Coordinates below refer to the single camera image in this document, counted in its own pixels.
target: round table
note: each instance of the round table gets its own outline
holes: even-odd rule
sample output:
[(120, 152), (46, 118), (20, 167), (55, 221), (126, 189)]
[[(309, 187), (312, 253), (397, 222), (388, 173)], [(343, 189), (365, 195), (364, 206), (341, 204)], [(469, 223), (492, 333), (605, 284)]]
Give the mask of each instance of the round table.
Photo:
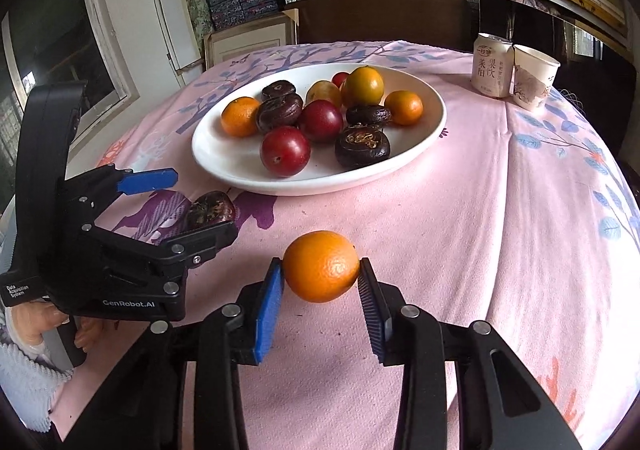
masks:
[[(238, 239), (191, 271), (183, 323), (202, 320), (263, 279), (271, 258), (296, 237), (337, 231), (407, 302), (440, 321), (491, 322), (583, 448), (596, 449), (640, 388), (640, 212), (603, 141), (556, 89), (543, 115), (533, 115), (476, 93), (471, 61), (407, 42), (340, 42), (267, 49), (217, 65), (102, 160), (135, 171), (173, 167), (176, 186), (123, 196), (97, 224), (160, 242), (176, 233), (198, 196), (228, 192), (239, 211)], [(447, 105), (441, 138), (383, 179), (308, 197), (228, 188), (196, 165), (191, 135), (223, 96), (268, 73), (324, 62), (384, 65), (427, 81)], [(63, 436), (145, 327), (121, 322), (76, 370), (52, 413)], [(457, 448), (456, 386), (447, 370), (449, 448)], [(270, 354), (260, 367), (240, 370), (250, 447), (391, 448), (401, 372), (371, 353), (356, 289), (323, 305), (287, 289)]]

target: yellow fruit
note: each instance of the yellow fruit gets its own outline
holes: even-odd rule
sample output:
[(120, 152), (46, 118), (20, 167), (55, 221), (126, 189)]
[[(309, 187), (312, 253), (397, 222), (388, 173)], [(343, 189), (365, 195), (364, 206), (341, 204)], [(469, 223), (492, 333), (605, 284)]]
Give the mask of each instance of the yellow fruit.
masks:
[(284, 278), (308, 302), (329, 302), (353, 285), (360, 260), (351, 242), (332, 231), (313, 231), (294, 240), (282, 257)]
[(396, 90), (386, 96), (385, 106), (391, 111), (391, 119), (396, 125), (413, 125), (424, 111), (420, 97), (408, 90)]
[(308, 105), (316, 99), (325, 99), (331, 101), (334, 106), (340, 108), (342, 106), (342, 96), (340, 89), (331, 81), (316, 81), (306, 93), (305, 105)]
[(239, 97), (229, 103), (220, 116), (223, 130), (233, 137), (248, 137), (258, 131), (255, 113), (260, 101), (253, 97)]
[(346, 107), (379, 104), (385, 94), (385, 83), (375, 68), (358, 67), (344, 80), (340, 91)]

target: table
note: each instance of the table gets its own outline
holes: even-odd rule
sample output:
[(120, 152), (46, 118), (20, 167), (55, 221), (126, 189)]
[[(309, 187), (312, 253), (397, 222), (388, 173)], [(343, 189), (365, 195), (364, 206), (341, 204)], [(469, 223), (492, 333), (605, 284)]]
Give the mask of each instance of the table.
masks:
[[(239, 210), (238, 240), (191, 272), (184, 322), (235, 300), (299, 235), (338, 231), (370, 258), (381, 281), (438, 320), (491, 322), (583, 448), (596, 449), (640, 388), (640, 212), (607, 147), (557, 90), (534, 116), (476, 93), (471, 61), (407, 42), (340, 42), (257, 51), (217, 65), (102, 160), (135, 171), (174, 167), (176, 186), (121, 197), (98, 225), (159, 242), (176, 232), (199, 195), (229, 193)], [(220, 98), (270, 72), (323, 62), (399, 68), (432, 84), (449, 114), (441, 138), (382, 180), (310, 197), (230, 189), (196, 165), (191, 135)], [(76, 370), (52, 413), (62, 435), (145, 326), (121, 322)], [(456, 390), (447, 370), (451, 402)], [(240, 372), (251, 448), (392, 446), (401, 368), (383, 368), (372, 355), (356, 289), (324, 305), (286, 290), (271, 353)], [(450, 405), (453, 421), (456, 402)], [(458, 446), (456, 430), (450, 422), (450, 448)]]

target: brown wooden panel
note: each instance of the brown wooden panel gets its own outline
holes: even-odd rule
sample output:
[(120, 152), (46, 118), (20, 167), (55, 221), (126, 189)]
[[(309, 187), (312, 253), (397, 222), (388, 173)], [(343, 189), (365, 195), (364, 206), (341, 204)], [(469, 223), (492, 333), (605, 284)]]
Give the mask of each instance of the brown wooden panel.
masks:
[(469, 0), (302, 0), (300, 43), (407, 40), (472, 51), (477, 5)]

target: red fruit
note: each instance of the red fruit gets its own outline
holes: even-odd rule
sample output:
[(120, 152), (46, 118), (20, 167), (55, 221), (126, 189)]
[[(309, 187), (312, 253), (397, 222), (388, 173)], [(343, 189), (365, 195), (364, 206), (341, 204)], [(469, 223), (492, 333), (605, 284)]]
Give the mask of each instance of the red fruit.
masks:
[(333, 78), (331, 78), (332, 83), (340, 88), (340, 86), (344, 83), (344, 80), (349, 76), (348, 72), (338, 72)]
[(309, 103), (298, 118), (298, 127), (314, 143), (332, 143), (340, 135), (342, 125), (342, 114), (325, 99)]
[(280, 177), (290, 177), (301, 172), (310, 156), (309, 141), (293, 126), (280, 126), (271, 130), (264, 136), (260, 146), (262, 164)]

